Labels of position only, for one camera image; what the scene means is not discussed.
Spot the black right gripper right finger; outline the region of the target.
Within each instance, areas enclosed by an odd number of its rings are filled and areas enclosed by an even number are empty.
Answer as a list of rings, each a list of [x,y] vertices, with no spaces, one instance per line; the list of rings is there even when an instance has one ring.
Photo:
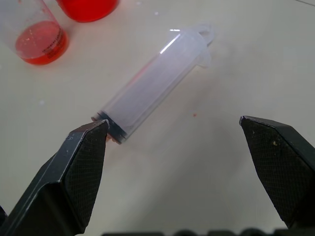
[[[242,116],[252,161],[288,228],[315,228],[315,147],[292,126]]]

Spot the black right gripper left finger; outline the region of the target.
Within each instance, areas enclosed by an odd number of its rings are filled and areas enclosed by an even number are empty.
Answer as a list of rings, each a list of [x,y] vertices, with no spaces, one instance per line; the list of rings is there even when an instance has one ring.
[[[109,124],[71,131],[39,169],[0,227],[0,236],[76,236],[89,224],[103,171]]]

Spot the clear plastic syringe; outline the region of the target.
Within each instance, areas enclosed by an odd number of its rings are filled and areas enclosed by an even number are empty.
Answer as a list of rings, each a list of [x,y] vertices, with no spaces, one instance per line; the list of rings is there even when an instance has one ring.
[[[208,46],[214,39],[209,24],[172,30],[173,38],[92,117],[107,120],[108,134],[124,143],[178,83],[196,66],[208,67]]]

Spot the beaker with red liquid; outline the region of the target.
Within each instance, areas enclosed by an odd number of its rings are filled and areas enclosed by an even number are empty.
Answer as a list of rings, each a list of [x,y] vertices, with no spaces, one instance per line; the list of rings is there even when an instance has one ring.
[[[33,65],[57,60],[69,43],[43,0],[0,0],[0,41]]]

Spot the red liquid container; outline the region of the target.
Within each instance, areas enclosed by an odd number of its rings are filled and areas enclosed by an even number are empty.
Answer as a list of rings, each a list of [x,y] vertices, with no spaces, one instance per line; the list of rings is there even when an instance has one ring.
[[[93,22],[109,15],[119,0],[56,0],[59,7],[77,22]]]

